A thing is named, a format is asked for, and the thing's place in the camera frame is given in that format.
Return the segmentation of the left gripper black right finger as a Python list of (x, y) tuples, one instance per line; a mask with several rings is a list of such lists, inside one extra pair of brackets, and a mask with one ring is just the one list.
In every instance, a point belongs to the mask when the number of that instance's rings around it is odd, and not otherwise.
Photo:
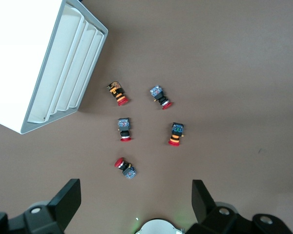
[(197, 219), (188, 234), (289, 234), (290, 228), (271, 214), (255, 214), (251, 220), (228, 205), (216, 204), (202, 180), (192, 181), (191, 204)]

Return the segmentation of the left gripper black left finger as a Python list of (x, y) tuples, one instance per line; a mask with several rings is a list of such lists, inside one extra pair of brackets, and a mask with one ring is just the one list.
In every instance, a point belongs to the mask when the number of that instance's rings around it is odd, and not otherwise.
[(70, 179), (47, 202), (38, 202), (9, 218), (0, 212), (0, 234), (63, 234), (81, 205), (81, 182)]

